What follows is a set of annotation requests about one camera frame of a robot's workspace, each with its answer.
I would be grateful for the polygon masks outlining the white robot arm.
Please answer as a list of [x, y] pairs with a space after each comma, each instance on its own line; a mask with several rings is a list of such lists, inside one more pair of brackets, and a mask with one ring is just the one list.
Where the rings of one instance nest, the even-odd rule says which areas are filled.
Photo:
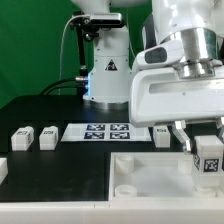
[[136, 127], [174, 126], [191, 150], [187, 123], [224, 118], [224, 0], [134, 0], [151, 4], [142, 25], [143, 49], [133, 60], [128, 90], [109, 86], [115, 47], [98, 39], [97, 61], [84, 100], [94, 106], [126, 100]]

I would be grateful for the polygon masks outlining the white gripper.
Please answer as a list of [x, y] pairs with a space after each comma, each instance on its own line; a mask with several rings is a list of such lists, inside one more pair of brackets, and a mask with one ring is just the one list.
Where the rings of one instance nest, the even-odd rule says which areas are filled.
[[174, 122], [172, 131], [185, 154], [192, 150], [185, 121], [216, 119], [218, 138], [224, 135], [224, 65], [213, 77], [180, 79], [172, 67], [134, 65], [129, 96], [129, 120], [136, 127]]

